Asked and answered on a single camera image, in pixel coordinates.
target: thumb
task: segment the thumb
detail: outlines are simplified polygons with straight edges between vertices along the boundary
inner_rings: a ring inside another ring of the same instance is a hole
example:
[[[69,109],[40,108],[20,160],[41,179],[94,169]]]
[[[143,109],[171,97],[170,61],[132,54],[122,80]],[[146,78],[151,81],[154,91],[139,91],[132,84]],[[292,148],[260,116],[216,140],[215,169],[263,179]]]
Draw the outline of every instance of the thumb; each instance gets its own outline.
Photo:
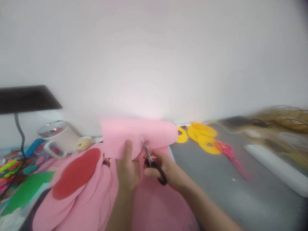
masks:
[[[161,178],[161,175],[160,175],[159,171],[156,168],[146,168],[143,171],[143,174],[145,176],[148,176],[148,177]]]

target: yellow paper ring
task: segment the yellow paper ring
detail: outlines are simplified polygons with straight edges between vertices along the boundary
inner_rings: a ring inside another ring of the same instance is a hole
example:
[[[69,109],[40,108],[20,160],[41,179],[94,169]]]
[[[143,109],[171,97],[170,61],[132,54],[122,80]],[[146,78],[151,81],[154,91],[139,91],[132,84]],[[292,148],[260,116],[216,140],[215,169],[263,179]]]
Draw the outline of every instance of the yellow paper ring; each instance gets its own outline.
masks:
[[[177,129],[182,133],[181,135],[178,136],[176,142],[177,143],[185,143],[188,140],[188,135],[186,133],[186,131],[181,128],[181,127],[177,127]]]
[[[194,122],[192,123],[192,127],[199,130],[199,132],[202,135],[209,136],[209,137],[217,136],[217,132],[215,131],[215,129],[211,128],[210,126],[204,125],[202,123]]]
[[[197,138],[197,142],[200,145],[200,147],[209,154],[213,155],[220,154],[220,151],[214,146],[215,139],[213,137],[200,135]]]
[[[188,136],[189,136],[192,140],[194,140],[194,141],[196,141],[196,142],[197,142],[198,136],[200,135],[200,133],[195,133],[195,132],[193,132],[192,129],[188,129],[188,130],[187,130],[187,134],[188,134]]]

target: green paper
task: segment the green paper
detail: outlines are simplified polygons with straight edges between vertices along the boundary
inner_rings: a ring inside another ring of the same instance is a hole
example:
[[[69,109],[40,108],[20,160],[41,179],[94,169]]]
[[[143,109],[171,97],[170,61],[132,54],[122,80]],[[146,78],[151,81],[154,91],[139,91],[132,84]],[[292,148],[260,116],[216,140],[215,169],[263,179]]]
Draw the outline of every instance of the green paper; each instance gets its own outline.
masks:
[[[13,195],[1,216],[11,214],[15,209],[25,207],[43,183],[49,183],[54,172],[40,172],[28,176],[24,183],[21,184],[17,192]]]

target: pink scissors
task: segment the pink scissors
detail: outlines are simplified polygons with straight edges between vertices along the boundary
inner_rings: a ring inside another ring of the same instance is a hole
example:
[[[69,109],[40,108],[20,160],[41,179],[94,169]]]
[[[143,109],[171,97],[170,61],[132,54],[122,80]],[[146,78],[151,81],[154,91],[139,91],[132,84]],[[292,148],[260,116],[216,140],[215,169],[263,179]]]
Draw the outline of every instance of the pink scissors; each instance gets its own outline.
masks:
[[[224,153],[232,164],[237,168],[240,174],[246,179],[249,180],[249,176],[245,169],[242,167],[240,162],[235,158],[232,147],[227,143],[222,143],[220,141],[215,141],[214,146],[222,153]]]

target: gray table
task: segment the gray table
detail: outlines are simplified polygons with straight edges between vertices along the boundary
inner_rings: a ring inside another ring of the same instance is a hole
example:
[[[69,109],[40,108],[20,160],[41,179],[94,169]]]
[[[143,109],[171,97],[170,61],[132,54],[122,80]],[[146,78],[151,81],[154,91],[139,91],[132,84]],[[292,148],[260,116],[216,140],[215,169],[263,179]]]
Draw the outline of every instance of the gray table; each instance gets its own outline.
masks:
[[[249,141],[211,125],[251,177],[246,181],[224,155],[206,153],[191,139],[170,146],[176,163],[244,230],[302,230],[307,199],[282,183],[243,148]]]

